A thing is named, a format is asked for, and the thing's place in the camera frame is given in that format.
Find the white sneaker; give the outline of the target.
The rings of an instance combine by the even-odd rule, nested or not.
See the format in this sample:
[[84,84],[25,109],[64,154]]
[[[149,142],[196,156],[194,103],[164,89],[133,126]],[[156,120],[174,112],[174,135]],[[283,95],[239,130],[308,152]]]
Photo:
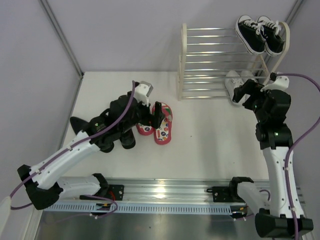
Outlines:
[[240,73],[240,76],[242,78],[242,81],[244,83],[246,83],[248,80],[253,80],[254,82],[257,82],[255,76],[253,75],[253,73],[249,70],[243,70]]
[[226,74],[226,79],[224,80],[224,85],[229,93],[229,98],[230,98],[231,103],[236,106],[240,106],[241,103],[233,101],[234,89],[240,87],[243,84],[244,84],[243,80],[240,78],[240,75],[236,71],[230,70]]

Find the red green flip-flop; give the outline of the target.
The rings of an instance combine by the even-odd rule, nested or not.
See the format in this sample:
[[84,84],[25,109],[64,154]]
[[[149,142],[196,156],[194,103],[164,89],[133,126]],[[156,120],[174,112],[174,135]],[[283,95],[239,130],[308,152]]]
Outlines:
[[172,140],[173,112],[164,102],[161,103],[161,110],[165,117],[160,127],[154,130],[154,140],[158,145],[166,145]]
[[149,125],[143,125],[141,123],[138,123],[136,125],[137,131],[140,135],[143,136],[150,136],[153,134],[153,132],[155,131],[155,129],[152,126]]

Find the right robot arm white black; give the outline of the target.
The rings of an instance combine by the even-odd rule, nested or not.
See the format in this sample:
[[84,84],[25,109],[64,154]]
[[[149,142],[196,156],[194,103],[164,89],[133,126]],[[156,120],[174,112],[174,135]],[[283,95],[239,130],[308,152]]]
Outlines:
[[293,170],[295,142],[285,124],[291,96],[281,87],[264,86],[252,79],[234,89],[232,100],[253,111],[257,124],[255,135],[268,171],[270,199],[265,200],[249,177],[233,177],[228,196],[244,201],[254,213],[257,234],[261,238],[294,239],[311,232],[313,221],[301,207]]

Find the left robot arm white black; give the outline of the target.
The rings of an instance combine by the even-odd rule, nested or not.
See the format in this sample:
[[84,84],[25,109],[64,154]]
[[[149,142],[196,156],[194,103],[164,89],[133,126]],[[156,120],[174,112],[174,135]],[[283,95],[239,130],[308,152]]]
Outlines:
[[31,204],[44,210],[58,200],[80,198],[103,200],[111,196],[110,185],[101,173],[87,177],[65,177],[65,173],[95,152],[109,153],[114,142],[124,149],[136,145],[132,128],[139,124],[157,129],[165,118],[162,104],[155,102],[153,109],[130,94],[112,101],[100,115],[85,121],[70,118],[75,138],[64,149],[34,166],[22,165],[17,169]]

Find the cream shoe rack chrome bars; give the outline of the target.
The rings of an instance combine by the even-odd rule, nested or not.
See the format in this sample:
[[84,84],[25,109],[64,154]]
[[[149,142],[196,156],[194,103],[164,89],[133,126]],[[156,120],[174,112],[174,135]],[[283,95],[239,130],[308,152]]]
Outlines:
[[228,98],[224,82],[229,71],[250,71],[254,79],[266,84],[271,72],[277,71],[290,47],[290,28],[279,23],[285,44],[281,55],[249,53],[232,27],[188,27],[182,24],[177,98]]

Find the right black canvas sneaker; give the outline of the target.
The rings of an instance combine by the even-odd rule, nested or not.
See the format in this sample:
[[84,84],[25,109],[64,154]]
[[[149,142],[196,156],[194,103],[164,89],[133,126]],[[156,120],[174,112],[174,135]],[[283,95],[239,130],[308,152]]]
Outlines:
[[257,22],[263,26],[262,37],[265,39],[266,52],[273,57],[283,52],[285,40],[280,36],[282,27],[279,21],[273,21],[267,16],[260,16]]

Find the black canvas sneaker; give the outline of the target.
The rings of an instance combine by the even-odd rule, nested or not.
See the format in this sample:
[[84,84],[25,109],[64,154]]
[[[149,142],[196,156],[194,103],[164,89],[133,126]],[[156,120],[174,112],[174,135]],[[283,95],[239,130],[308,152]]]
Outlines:
[[253,55],[261,55],[265,51],[266,40],[262,36],[263,26],[249,15],[242,15],[235,24],[235,32]]
[[265,39],[266,52],[273,57],[283,52],[285,40],[280,36],[282,27],[279,21],[273,21],[267,16],[260,16],[257,22],[263,26],[262,37]]

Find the left black canvas sneaker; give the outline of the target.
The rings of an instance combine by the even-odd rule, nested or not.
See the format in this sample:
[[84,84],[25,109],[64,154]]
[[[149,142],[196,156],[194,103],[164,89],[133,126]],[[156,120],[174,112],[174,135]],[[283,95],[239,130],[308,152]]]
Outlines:
[[242,15],[235,24],[235,32],[253,55],[261,55],[265,51],[266,40],[262,36],[263,26],[249,15]]

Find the aluminium mounting rail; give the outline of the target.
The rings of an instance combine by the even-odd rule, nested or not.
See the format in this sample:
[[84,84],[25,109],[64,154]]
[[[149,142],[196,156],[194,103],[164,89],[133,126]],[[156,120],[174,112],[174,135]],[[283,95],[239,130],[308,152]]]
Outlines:
[[123,200],[117,203],[141,204],[189,204],[208,205],[213,203],[211,187],[228,186],[229,179],[139,179],[107,178],[111,185],[123,185]]

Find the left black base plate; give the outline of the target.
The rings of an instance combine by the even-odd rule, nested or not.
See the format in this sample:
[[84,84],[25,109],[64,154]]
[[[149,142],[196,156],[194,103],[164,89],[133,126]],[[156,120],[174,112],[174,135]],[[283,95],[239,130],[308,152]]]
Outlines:
[[124,199],[125,186],[122,184],[111,184],[106,197],[113,201],[122,201]]

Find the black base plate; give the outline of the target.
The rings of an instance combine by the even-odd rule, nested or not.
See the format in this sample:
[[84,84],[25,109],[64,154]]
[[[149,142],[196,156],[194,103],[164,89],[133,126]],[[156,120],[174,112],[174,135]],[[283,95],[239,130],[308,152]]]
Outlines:
[[106,197],[113,201],[122,201],[124,199],[125,186],[122,184],[111,184]]
[[237,199],[231,195],[228,186],[212,186],[207,188],[206,192],[212,194],[214,203],[243,203],[243,200]]

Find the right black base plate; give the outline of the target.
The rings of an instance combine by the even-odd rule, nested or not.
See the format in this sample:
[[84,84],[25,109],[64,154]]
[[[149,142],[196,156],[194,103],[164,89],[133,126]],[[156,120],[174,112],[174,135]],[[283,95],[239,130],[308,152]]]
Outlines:
[[206,192],[212,194],[214,203],[243,203],[243,200],[237,199],[231,195],[228,186],[212,186],[207,188]]

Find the right aluminium frame post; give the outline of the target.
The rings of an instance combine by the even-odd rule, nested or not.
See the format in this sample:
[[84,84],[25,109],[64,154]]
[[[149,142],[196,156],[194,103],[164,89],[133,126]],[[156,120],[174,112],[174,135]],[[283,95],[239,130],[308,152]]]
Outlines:
[[285,33],[285,27],[281,23],[284,22],[288,25],[289,28],[292,27],[306,2],[307,0],[295,0],[285,19],[283,21],[279,21],[279,25],[281,26],[280,35],[282,37]]

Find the aluminium frame post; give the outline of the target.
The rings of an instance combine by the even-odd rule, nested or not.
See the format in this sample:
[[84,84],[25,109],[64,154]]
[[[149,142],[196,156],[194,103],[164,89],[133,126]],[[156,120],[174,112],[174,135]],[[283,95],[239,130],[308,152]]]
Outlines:
[[51,27],[53,31],[55,32],[58,40],[60,41],[63,50],[65,51],[67,57],[69,58],[75,72],[77,73],[78,77],[81,79],[84,75],[84,72],[82,71],[82,68],[64,34],[63,29],[61,28],[59,21],[54,13],[54,11],[51,8],[51,5],[48,0],[39,0],[38,1],[40,6],[42,7],[46,17],[48,18],[49,23],[51,24]]
[[283,21],[279,21],[279,25],[281,26],[280,35],[282,37],[285,33],[285,27],[281,23],[284,22],[288,25],[289,28],[292,27],[306,2],[307,0],[295,0],[285,19]]

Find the left aluminium frame post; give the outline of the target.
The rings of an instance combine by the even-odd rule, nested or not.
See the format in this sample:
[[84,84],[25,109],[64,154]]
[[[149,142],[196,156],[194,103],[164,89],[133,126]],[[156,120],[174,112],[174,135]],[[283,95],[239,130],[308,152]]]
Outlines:
[[63,50],[65,51],[67,57],[69,58],[75,72],[77,73],[78,77],[81,79],[84,75],[84,72],[82,71],[82,68],[64,34],[63,29],[61,28],[59,21],[54,13],[54,11],[51,8],[51,5],[48,0],[39,0],[38,1],[40,6],[42,7],[46,17],[48,18],[49,23],[51,24],[51,27],[53,31],[55,32],[58,40],[60,41]]

